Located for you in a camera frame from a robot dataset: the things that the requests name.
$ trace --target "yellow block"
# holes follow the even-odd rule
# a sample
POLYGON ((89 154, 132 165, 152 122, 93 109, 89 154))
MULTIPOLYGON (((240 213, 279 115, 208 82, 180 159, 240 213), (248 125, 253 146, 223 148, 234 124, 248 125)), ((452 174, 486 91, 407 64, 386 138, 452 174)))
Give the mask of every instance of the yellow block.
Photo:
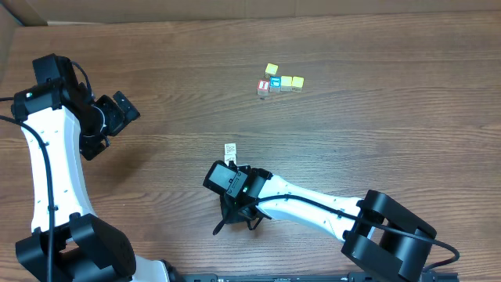
POLYGON ((305 83, 305 79, 301 77, 292 78, 292 91, 301 92, 303 90, 303 84, 305 83))
POLYGON ((266 66, 265 70, 265 76, 266 78, 270 78, 271 76, 275 75, 276 72, 278 71, 279 66, 274 65, 272 63, 269 63, 268 66, 266 66))
POLYGON ((292 90, 292 77, 282 76, 282 85, 280 87, 282 91, 292 90))

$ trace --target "small block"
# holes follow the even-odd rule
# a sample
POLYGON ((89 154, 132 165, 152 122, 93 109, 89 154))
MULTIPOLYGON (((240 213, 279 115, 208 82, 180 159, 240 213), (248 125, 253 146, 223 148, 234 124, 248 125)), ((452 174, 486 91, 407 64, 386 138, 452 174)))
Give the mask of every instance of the small block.
POLYGON ((236 165, 236 155, 235 154, 225 155, 225 164, 229 165, 230 161, 233 161, 236 165))
POLYGON ((282 76, 281 82, 282 85, 280 89, 282 91, 291 91, 292 90, 292 77, 282 76))
POLYGON ((258 95, 267 96, 269 94, 269 81, 260 80, 258 84, 258 95))
POLYGON ((225 144, 225 155, 236 154, 236 144, 225 144))
POLYGON ((272 75, 275 75, 278 69, 279 66, 269 63, 268 66, 266 66, 265 77, 270 78, 272 75))
POLYGON ((305 79, 301 77, 292 78, 292 91, 301 92, 303 90, 303 84, 305 83, 305 79))
POLYGON ((271 77, 269 79, 269 91, 270 92, 280 92, 280 78, 271 77))

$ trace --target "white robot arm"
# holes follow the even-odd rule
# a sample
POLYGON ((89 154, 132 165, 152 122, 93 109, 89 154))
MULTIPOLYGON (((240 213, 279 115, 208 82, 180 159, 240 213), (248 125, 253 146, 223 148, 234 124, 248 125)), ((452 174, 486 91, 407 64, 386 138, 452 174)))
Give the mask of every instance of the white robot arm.
POLYGON ((204 186, 220 195, 226 223, 247 222, 254 230, 263 218, 287 219, 328 233, 344 243, 341 252, 378 281, 418 281, 422 273, 459 259, 459 252, 436 241, 437 232, 389 196, 370 190, 364 199, 335 197, 306 190, 261 168, 216 161, 204 186), (258 219, 254 227, 251 220, 258 219), (387 226, 382 223, 387 219, 387 226), (379 244, 374 227, 384 231, 379 244), (424 267, 433 244, 455 257, 424 267))
POLYGON ((16 243, 19 262, 40 281, 174 282, 181 280, 164 261, 134 254, 127 237, 98 219, 88 198, 80 155, 91 160, 139 112, 121 92, 94 101, 90 84, 79 85, 67 58, 49 55, 33 62, 38 85, 14 96, 16 122, 34 130, 44 143, 52 173, 54 199, 52 275, 47 276, 49 195, 45 159, 37 138, 22 128, 31 156, 34 215, 31 237, 16 243), (79 248, 66 253, 66 243, 79 248))
MULTIPOLYGON (((40 281, 184 282, 167 262, 135 255, 128 238, 94 212, 80 155, 90 161, 103 152, 108 136, 117 135, 139 112, 121 92, 114 95, 116 103, 107 96, 94 101, 88 81, 87 87, 78 84, 72 63, 53 54, 35 60, 38 85, 13 98, 11 122, 24 127, 34 179, 32 235, 16 243, 18 261, 40 281), (78 248, 61 253, 69 241, 78 248), (52 270, 49 278, 46 266, 52 270)), ((341 252, 381 282, 418 281, 431 245, 446 245, 434 240, 433 227, 376 191, 365 199, 335 197, 264 169, 223 161, 212 165, 204 186, 221 199, 223 220, 214 233, 231 222, 245 221, 253 230, 263 218, 292 220, 337 238, 344 243, 341 252), (258 223, 251 227, 254 219, 258 223), (385 230, 379 245, 370 240, 374 226, 385 230)))

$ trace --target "wooden table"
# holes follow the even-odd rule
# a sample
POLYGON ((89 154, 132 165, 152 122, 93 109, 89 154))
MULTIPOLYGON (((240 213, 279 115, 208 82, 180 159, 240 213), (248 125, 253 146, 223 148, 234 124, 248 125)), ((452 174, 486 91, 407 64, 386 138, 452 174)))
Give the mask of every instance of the wooden table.
MULTIPOLYGON (((0 96, 34 85, 31 61, 52 52, 78 61, 97 96, 121 90, 141 111, 83 161, 96 212, 137 254, 182 273, 357 270, 292 222, 212 236, 218 196, 201 183, 236 143, 240 163, 299 186, 391 195, 461 251, 442 271, 501 280, 501 13, 25 27, 0 96), (258 100, 267 63, 305 77, 303 93, 258 100)), ((0 159, 0 280, 32 280, 14 252, 30 236, 30 159, 6 123, 0 159)), ((449 256, 434 248, 429 262, 449 256)))

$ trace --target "black base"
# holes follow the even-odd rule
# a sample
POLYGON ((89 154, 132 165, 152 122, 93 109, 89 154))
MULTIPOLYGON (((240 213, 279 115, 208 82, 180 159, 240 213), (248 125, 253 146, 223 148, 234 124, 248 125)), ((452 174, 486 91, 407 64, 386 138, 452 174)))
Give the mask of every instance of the black base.
MULTIPOLYGON (((41 282, 47 280, 47 233, 37 229, 31 237, 16 243, 17 260, 41 282)), ((71 215, 68 223, 56 227, 54 237, 54 281, 122 282, 130 281, 135 273, 134 251, 128 238, 94 215, 71 215), (78 248, 60 252, 70 238, 78 248)))
MULTIPOLYGON (((184 276, 186 282, 384 282, 373 279, 367 273, 347 275, 275 275, 275 276, 217 276, 215 274, 193 274, 184 276)), ((421 274, 420 282, 459 282, 457 273, 421 274)))
MULTIPOLYGON (((389 196, 369 190, 357 203, 359 218, 375 224, 383 224, 407 233, 434 239, 437 231, 410 210, 389 196)), ((370 225, 356 223, 351 231, 345 231, 341 252, 363 271, 380 281, 418 281, 430 254, 431 244, 384 231, 379 244, 368 238, 370 225)))

